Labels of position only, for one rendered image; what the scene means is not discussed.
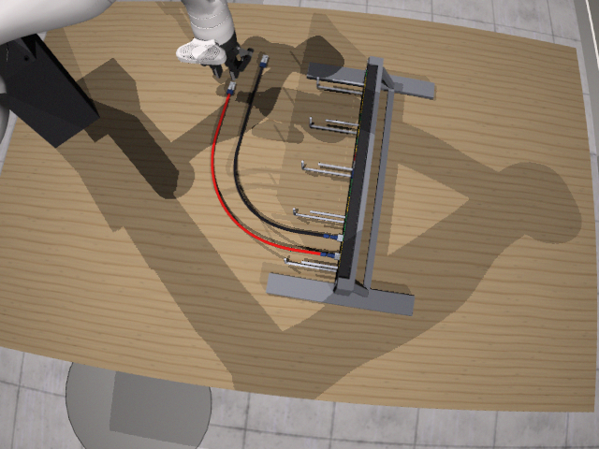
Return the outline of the black patch cord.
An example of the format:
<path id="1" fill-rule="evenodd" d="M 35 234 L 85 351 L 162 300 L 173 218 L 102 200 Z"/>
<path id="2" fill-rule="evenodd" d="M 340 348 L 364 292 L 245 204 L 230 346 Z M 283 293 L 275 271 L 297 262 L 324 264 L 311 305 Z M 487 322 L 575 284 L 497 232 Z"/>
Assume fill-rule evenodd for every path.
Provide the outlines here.
<path id="1" fill-rule="evenodd" d="M 251 101 L 250 101 L 249 107 L 248 107 L 248 109 L 247 109 L 247 113 L 246 113 L 246 116 L 245 116 L 245 119 L 244 119 L 244 123 L 243 123 L 243 126 L 242 126 L 242 130 L 241 130 L 241 135 L 240 135 L 239 142 L 238 142 L 238 145 L 237 145 L 237 148 L 236 148 L 236 151 L 235 151 L 235 156 L 234 156 L 233 173 L 234 173 L 234 181 L 235 181 L 235 184 L 236 184 L 236 187 L 237 187 L 238 193 L 239 193 L 239 195 L 240 195 L 240 197 L 241 197 L 241 200 L 242 200 L 242 201 L 243 201 L 243 203 L 246 205 L 246 207 L 247 207 L 247 208 L 248 208 L 248 209 L 249 209 L 249 210 L 250 210 L 250 211 L 251 211 L 251 212 L 252 212 L 252 213 L 253 213 L 255 216 L 257 216 L 259 219 L 261 219 L 261 220 L 262 220 L 262 221 L 264 221 L 265 223 L 267 223 L 267 224 L 269 224 L 269 225 L 272 225 L 272 226 L 274 226 L 274 227 L 277 227 L 277 228 L 283 229 L 283 230 L 285 230 L 285 231 L 289 231 L 289 232 L 293 232 L 293 233 L 299 233 L 299 234 L 305 234 L 305 235 L 311 235 L 311 236 L 318 236 L 318 237 L 323 237 L 323 238 L 329 239 L 329 237 L 330 237 L 330 235 L 329 235 L 329 234 L 319 234 L 319 233 L 314 233 L 314 232 L 307 232 L 307 231 L 300 231 L 300 230 L 290 229 L 290 228 L 286 228 L 286 227 L 283 227 L 283 226 L 280 226 L 280 225 L 277 225 L 277 224 L 274 224 L 274 223 L 272 223 L 272 222 L 268 221 L 267 219 L 263 218 L 261 215 L 259 215 L 257 212 L 255 212 L 255 211 L 254 211 L 254 210 L 253 210 L 253 209 L 250 207 L 250 205 L 249 205 L 249 204 L 246 202 L 246 200 L 244 199 L 244 197 L 243 197 L 243 195 L 242 195 L 242 193 L 241 193 L 240 187 L 239 187 L 239 185 L 238 185 L 237 173 L 236 173 L 236 163 L 237 163 L 237 156 L 238 156 L 239 147 L 240 147 L 240 145 L 241 145 L 241 139 L 242 139 L 242 136 L 243 136 L 243 132 L 244 132 L 244 129 L 245 129 L 245 125 L 246 125 L 246 123 L 247 123 L 247 119 L 248 119 L 248 116 L 249 116 L 249 112 L 250 112 L 250 109 L 251 109 L 251 106 L 252 106 L 252 103 L 253 103 L 253 100 L 254 100 L 254 97 L 255 97 L 255 94 L 256 94 L 256 88 L 257 88 L 257 85 L 258 85 L 258 83 L 259 83 L 259 80 L 260 80 L 260 76 L 261 76 L 262 70 L 263 70 L 263 66 L 261 66 L 261 68 L 260 68 L 260 71 L 259 71 L 259 74 L 258 74 L 258 77 L 257 77 L 257 80 L 256 80 L 256 85 L 255 85 L 255 88 L 254 88 L 254 91 L 253 91 L 253 94 L 252 94 L 252 97 L 251 97 Z"/>

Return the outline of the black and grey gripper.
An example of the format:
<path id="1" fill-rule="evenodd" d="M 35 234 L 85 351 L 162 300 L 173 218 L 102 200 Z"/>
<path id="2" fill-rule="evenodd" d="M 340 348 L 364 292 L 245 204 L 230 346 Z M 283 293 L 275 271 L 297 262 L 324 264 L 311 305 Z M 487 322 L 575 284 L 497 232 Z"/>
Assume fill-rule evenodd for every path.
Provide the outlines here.
<path id="1" fill-rule="evenodd" d="M 248 50 L 244 50 L 241 48 L 241 45 L 237 42 L 235 27 L 231 39 L 226 43 L 220 45 L 220 47 L 224 49 L 226 52 L 226 61 L 224 62 L 224 64 L 225 66 L 228 66 L 230 77 L 232 80 L 236 80 L 240 72 L 243 72 L 245 67 L 247 67 L 250 63 L 254 50 L 251 48 L 249 48 Z M 238 61 L 236 57 L 238 54 L 241 56 L 240 61 Z M 222 66 L 208 66 L 212 69 L 212 72 L 216 76 L 216 78 L 220 79 L 223 72 Z"/>

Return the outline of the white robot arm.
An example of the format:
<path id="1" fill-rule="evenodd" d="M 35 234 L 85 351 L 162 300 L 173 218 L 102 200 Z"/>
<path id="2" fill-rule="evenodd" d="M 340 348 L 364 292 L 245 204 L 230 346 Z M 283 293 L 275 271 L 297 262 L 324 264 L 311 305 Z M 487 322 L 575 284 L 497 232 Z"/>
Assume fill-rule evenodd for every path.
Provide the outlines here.
<path id="1" fill-rule="evenodd" d="M 7 42 L 37 33 L 86 22 L 100 15 L 116 0 L 0 0 L 0 144 L 9 118 L 5 81 Z M 226 0 L 181 0 L 195 38 L 180 46 L 179 61 L 221 65 L 226 52 L 219 47 L 231 39 L 234 23 Z"/>

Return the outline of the red cable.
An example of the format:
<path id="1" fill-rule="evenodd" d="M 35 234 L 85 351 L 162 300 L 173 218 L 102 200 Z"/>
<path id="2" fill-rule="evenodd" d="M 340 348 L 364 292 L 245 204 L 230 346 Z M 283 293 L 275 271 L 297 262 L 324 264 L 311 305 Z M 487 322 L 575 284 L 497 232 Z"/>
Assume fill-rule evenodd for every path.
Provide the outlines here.
<path id="1" fill-rule="evenodd" d="M 234 223 L 235 223 L 235 224 L 236 224 L 236 225 L 237 225 L 239 228 L 241 228 L 241 229 L 242 229 L 244 232 L 246 232 L 247 234 L 249 234 L 249 235 L 250 235 L 250 236 L 252 236 L 253 238 L 255 238 L 255 239 L 258 239 L 258 240 L 260 240 L 260 241 L 262 241 L 262 242 L 264 242 L 264 243 L 267 243 L 267 244 L 269 244 L 269 245 L 271 245 L 271 246 L 274 246 L 274 247 L 277 247 L 277 248 L 280 248 L 280 249 L 284 249 L 284 250 L 288 250 L 288 251 L 299 252 L 299 253 L 310 253 L 310 254 L 317 254 L 317 255 L 321 255 L 321 256 L 327 256 L 327 253 L 322 253 L 322 252 L 320 253 L 320 252 L 314 252 L 314 251 L 308 251 L 308 250 L 302 250 L 302 249 L 295 249 L 295 248 L 285 247 L 285 246 L 282 246 L 282 245 L 278 245 L 278 244 L 272 243 L 272 242 L 270 242 L 270 241 L 267 241 L 267 240 L 265 240 L 265 239 L 262 239 L 262 238 L 260 238 L 260 237 L 256 236 L 255 234 L 251 233 L 250 231 L 248 231 L 246 228 L 244 228 L 244 227 L 243 227 L 243 226 L 242 226 L 240 223 L 238 223 L 238 222 L 235 220 L 235 218 L 234 218 L 234 217 L 233 217 L 233 216 L 230 214 L 230 212 L 227 210 L 227 208 L 226 208 L 226 206 L 225 206 L 225 204 L 224 204 L 224 202 L 223 202 L 222 198 L 220 197 L 220 194 L 219 194 L 219 192 L 218 192 L 218 189 L 217 189 L 217 185 L 216 185 L 216 181 L 215 181 L 215 177 L 214 177 L 213 156 L 214 156 L 214 147 L 215 147 L 215 142 L 216 142 L 217 135 L 218 135 L 218 132 L 219 132 L 219 129 L 220 129 L 220 126 L 221 126 L 221 123 L 222 123 L 222 120 L 223 120 L 223 117 L 224 117 L 225 111 L 226 111 L 226 106 L 227 106 L 227 103 L 228 103 L 228 100 L 229 100 L 229 98 L 230 98 L 230 94 L 228 94 L 228 95 L 227 95 L 227 98 L 226 98 L 226 103 L 225 103 L 225 105 L 224 105 L 224 108 L 223 108 L 223 111 L 222 111 L 222 114 L 221 114 L 221 117 L 220 117 L 220 121 L 219 121 L 219 124 L 218 124 L 218 126 L 217 126 L 217 129 L 216 129 L 216 132 L 215 132 L 215 136 L 214 136 L 213 143 L 212 143 L 212 157 L 211 157 L 212 181 L 213 181 L 214 189 L 215 189 L 215 192 L 216 192 L 216 194 L 217 194 L 217 196 L 218 196 L 218 199 L 219 199 L 219 201 L 220 201 L 220 203 L 221 203 L 222 207 L 224 208 L 225 212 L 226 212 L 226 213 L 227 213 L 227 215 L 230 217 L 230 219 L 231 219 L 231 220 L 232 220 L 232 221 L 233 221 L 233 222 L 234 222 Z"/>

